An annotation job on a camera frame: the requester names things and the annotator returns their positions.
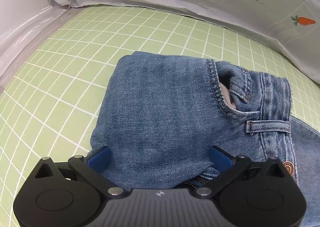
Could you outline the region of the blue denim jeans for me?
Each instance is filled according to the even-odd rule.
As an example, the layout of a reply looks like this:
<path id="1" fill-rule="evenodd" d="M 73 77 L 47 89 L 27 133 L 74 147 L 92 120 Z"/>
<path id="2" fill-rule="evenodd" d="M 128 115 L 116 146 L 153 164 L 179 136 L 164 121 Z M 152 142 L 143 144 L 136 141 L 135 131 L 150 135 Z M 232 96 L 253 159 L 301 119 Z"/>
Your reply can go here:
<path id="1" fill-rule="evenodd" d="M 253 161 L 277 157 L 319 226 L 319 132 L 291 114 L 285 78 L 229 62 L 135 52 L 119 59 L 91 136 L 102 174 L 125 190 L 200 187 L 219 175 L 212 146 Z"/>

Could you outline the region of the green grid bed sheet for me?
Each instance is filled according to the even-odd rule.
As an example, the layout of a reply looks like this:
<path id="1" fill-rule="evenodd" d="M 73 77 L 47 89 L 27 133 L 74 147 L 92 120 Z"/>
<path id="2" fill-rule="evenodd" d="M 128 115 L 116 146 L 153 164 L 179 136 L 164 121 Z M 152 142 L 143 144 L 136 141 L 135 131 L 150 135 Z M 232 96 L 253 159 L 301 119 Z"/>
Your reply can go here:
<path id="1" fill-rule="evenodd" d="M 32 50 L 1 92 L 1 226 L 17 226 L 14 197 L 41 157 L 66 161 L 89 152 L 110 76 L 134 51 L 224 60 L 286 77 L 293 116 L 319 129 L 319 86 L 267 46 L 160 10 L 85 8 Z"/>

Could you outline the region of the clear plastic storage bag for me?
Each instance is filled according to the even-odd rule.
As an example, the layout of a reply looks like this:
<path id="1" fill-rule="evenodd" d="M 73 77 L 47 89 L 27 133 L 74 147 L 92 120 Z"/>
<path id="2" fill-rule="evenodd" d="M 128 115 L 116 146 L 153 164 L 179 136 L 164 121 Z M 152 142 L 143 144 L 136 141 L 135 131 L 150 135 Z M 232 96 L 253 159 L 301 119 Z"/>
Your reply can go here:
<path id="1" fill-rule="evenodd" d="M 65 12 L 69 12 L 68 7 L 49 6 L 1 42 L 1 90 L 4 90 L 14 73 L 29 57 L 31 50 L 59 27 L 59 18 Z"/>

